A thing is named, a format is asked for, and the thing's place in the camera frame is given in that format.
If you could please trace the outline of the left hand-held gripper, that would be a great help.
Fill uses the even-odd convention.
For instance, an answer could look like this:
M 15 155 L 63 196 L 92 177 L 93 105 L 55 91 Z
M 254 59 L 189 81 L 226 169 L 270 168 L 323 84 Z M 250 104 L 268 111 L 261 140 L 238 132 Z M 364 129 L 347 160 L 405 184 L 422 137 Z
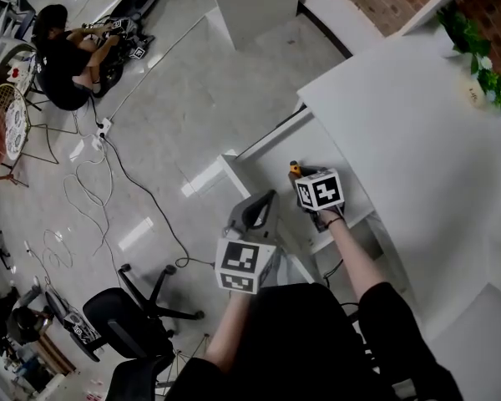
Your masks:
M 276 264 L 279 196 L 255 193 L 237 204 L 218 240 L 215 275 L 219 287 L 257 294 Z

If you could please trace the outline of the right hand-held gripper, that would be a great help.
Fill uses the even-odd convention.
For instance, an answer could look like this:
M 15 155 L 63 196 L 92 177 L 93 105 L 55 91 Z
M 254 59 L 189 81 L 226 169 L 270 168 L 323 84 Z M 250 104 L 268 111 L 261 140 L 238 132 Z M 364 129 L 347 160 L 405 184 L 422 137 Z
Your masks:
M 301 177 L 297 178 L 297 173 L 290 171 L 288 178 L 295 197 L 298 196 L 297 205 L 310 216 L 319 233 L 328 229 L 327 223 L 320 217 L 322 210 L 343 217 L 345 198 L 335 169 L 302 166 Z

